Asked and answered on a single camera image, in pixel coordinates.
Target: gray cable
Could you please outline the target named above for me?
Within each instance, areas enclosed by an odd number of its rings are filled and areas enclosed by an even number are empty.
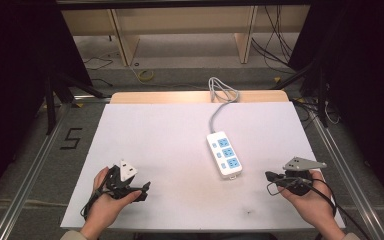
[[[210,118],[210,122],[209,122],[210,132],[215,133],[214,126],[213,126],[215,116],[217,115],[217,113],[220,112],[220,110],[224,106],[232,102],[237,102],[239,100],[239,91],[223,83],[220,79],[216,77],[212,77],[208,80],[208,88],[210,89],[211,102],[214,101],[215,97],[217,97],[217,99],[219,100],[226,101],[225,103],[220,105],[220,107],[217,108],[217,110],[213,113],[213,115]],[[224,93],[224,97],[218,94],[215,91],[215,89],[221,90]]]

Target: white table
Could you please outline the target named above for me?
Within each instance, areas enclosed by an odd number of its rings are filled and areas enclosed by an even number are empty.
[[[233,103],[217,115],[243,165],[223,180],[208,149],[208,121],[219,103],[109,104],[61,227],[78,229],[93,178],[124,159],[151,181],[148,198],[123,209],[110,227],[127,231],[217,232],[313,229],[282,196],[270,196],[265,171],[283,173],[294,156],[315,160],[290,102]],[[344,223],[338,214],[340,227]]]

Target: blue outlet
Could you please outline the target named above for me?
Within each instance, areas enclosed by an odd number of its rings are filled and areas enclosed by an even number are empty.
[[[218,140],[220,147],[227,147],[229,146],[229,141],[227,141],[227,138],[222,138]]]
[[[226,149],[223,149],[223,154],[224,154],[224,157],[228,158],[228,157],[232,157],[234,156],[235,154],[233,153],[233,150],[231,148],[226,148]]]
[[[232,159],[227,160],[227,164],[229,165],[229,168],[239,167],[239,165],[240,165],[238,162],[238,159],[236,159],[236,158],[232,158]]]

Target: metal rail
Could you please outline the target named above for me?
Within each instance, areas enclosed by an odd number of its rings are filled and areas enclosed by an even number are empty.
[[[336,145],[329,129],[325,128],[318,118],[315,119],[315,125],[372,238],[383,240],[384,227],[382,226],[379,216],[360,188],[357,179],[355,179],[352,170],[349,168],[344,156]]]
[[[57,124],[54,130],[46,136],[45,141],[40,147],[39,153],[36,155],[32,166],[30,167],[26,177],[24,178],[23,183],[21,184],[17,194],[11,202],[11,205],[8,207],[4,216],[0,221],[0,240],[8,239],[9,234],[11,233],[15,222],[18,219],[18,216],[23,209],[24,203],[30,194],[31,189],[33,188],[34,183],[36,182],[37,177],[42,169],[42,166],[51,150],[51,147],[58,136],[58,133],[61,129],[61,125],[70,111],[71,103],[62,104],[58,113]]]

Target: power strip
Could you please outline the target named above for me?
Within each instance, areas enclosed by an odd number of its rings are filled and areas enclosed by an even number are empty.
[[[226,134],[223,131],[209,134],[207,141],[221,176],[235,179],[242,172],[242,164]]]

